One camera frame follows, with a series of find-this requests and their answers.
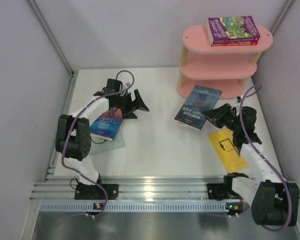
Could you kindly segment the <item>blue Jane Eyre book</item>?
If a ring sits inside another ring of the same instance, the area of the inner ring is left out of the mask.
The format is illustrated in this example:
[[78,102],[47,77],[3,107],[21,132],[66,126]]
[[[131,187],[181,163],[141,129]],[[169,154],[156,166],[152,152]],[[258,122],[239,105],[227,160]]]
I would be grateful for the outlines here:
[[113,141],[123,121],[122,111],[112,107],[102,113],[90,126],[90,134],[105,141]]

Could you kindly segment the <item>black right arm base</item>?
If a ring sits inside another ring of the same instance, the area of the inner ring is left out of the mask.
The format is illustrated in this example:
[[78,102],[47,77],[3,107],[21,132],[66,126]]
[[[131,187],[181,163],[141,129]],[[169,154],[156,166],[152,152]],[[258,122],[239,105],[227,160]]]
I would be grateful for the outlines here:
[[232,190],[234,178],[248,178],[248,175],[239,172],[231,172],[223,177],[223,183],[208,183],[207,192],[210,200],[239,199],[240,196]]

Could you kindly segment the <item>yellow hangman book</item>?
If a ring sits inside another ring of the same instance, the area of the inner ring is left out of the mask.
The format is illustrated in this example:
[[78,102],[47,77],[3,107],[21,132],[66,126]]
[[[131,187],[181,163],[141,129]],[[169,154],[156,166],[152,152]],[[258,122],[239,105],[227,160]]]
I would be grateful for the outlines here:
[[221,163],[228,173],[239,172],[249,165],[233,144],[233,132],[227,128],[208,135]]

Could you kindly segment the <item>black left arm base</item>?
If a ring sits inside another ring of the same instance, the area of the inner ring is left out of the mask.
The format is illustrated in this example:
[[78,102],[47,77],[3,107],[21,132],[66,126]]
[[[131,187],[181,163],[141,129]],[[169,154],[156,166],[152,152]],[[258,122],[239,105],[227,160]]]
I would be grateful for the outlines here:
[[[98,182],[105,190],[108,196],[108,200],[116,200],[119,194],[118,184],[108,184]],[[106,194],[104,191],[96,185],[86,185],[77,178],[72,178],[70,180],[70,187],[75,190],[74,199],[75,200],[105,200]]]

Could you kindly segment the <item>red 13-Storey Treehouse book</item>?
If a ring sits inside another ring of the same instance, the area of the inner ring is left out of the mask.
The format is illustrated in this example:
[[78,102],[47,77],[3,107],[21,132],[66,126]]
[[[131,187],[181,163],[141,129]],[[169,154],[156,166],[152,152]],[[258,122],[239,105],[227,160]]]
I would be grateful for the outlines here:
[[259,42],[258,41],[242,41],[242,42],[225,42],[225,43],[213,43],[212,47],[225,47],[225,46],[255,46]]

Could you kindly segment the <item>dark blue Nineteen Eighty-Four book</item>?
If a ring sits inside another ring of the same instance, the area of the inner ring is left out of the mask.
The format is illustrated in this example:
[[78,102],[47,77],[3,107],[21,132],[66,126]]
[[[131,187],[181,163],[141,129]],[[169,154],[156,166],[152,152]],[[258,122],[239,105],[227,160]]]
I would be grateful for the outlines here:
[[212,110],[222,93],[218,89],[195,85],[174,119],[200,131],[207,120],[202,112]]

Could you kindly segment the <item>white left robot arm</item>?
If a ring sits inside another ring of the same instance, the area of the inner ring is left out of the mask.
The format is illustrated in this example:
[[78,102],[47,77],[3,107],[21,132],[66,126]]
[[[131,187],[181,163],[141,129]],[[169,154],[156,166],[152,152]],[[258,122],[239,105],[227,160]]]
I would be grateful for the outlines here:
[[61,164],[78,174],[79,183],[86,186],[85,192],[93,199],[103,194],[103,186],[91,160],[91,135],[112,141],[123,120],[136,119],[136,110],[149,111],[138,89],[132,98],[130,88],[131,84],[109,78],[85,106],[58,119],[55,149],[61,154]]

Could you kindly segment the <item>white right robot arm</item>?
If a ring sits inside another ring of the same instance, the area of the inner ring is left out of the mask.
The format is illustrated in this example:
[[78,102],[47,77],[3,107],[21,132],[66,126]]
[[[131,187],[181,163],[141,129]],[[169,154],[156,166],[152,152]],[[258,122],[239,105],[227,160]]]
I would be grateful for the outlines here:
[[215,199],[241,197],[251,209],[254,222],[261,226],[294,227],[297,224],[300,190],[288,182],[268,161],[262,141],[255,133],[257,111],[243,106],[239,111],[228,103],[202,112],[215,127],[232,131],[232,142],[239,155],[248,163],[253,178],[232,172],[223,178],[223,191]]

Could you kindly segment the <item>purple 117-Storey Treehouse book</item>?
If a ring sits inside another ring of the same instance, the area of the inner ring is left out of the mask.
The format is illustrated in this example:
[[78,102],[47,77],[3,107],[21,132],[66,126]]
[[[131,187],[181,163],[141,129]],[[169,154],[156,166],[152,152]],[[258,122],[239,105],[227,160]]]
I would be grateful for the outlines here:
[[209,17],[206,28],[212,45],[256,42],[261,37],[251,15]]

